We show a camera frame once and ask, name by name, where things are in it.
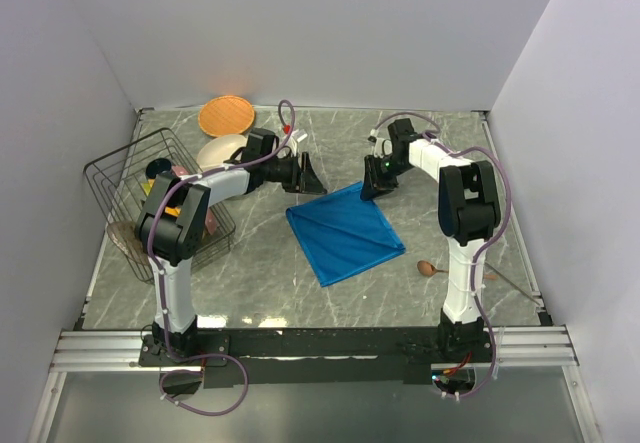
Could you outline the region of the blue cloth napkin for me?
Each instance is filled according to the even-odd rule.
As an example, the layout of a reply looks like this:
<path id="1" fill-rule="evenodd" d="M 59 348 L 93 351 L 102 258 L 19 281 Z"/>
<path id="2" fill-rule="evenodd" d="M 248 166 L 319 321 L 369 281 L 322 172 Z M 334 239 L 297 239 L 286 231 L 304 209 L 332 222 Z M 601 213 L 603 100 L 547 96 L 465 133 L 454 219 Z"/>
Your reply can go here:
<path id="1" fill-rule="evenodd" d="M 406 247 L 363 184 L 286 210 L 285 215 L 322 287 L 361 274 L 401 256 Z"/>

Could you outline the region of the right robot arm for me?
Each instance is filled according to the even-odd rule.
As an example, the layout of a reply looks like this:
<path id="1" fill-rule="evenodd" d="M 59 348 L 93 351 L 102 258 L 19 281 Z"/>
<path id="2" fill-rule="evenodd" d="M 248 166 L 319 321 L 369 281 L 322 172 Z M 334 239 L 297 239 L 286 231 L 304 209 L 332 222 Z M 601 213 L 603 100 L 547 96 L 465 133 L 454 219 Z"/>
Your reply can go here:
<path id="1" fill-rule="evenodd" d="M 494 166 L 447 148 L 435 131 L 415 131 L 410 113 L 393 114 L 371 129 L 360 198 L 373 200 L 418 169 L 438 184 L 437 216 L 449 251 L 447 294 L 437 326 L 437 348 L 452 362 L 489 341 L 481 310 L 484 262 L 501 208 Z"/>

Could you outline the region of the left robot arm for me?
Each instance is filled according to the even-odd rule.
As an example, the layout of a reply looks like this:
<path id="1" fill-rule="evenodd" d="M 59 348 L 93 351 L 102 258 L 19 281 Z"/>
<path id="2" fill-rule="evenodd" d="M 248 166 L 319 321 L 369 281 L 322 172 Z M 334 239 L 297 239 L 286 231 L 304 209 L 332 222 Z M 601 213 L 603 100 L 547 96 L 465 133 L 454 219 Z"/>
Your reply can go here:
<path id="1" fill-rule="evenodd" d="M 156 315 L 152 335 L 164 355 L 177 365 L 198 353 L 197 313 L 191 296 L 192 262 L 215 204 L 277 183 L 288 193 L 325 195 L 307 152 L 286 148 L 272 131 L 249 132 L 239 158 L 202 174 L 159 173 L 143 205 L 134 234 L 153 271 Z"/>

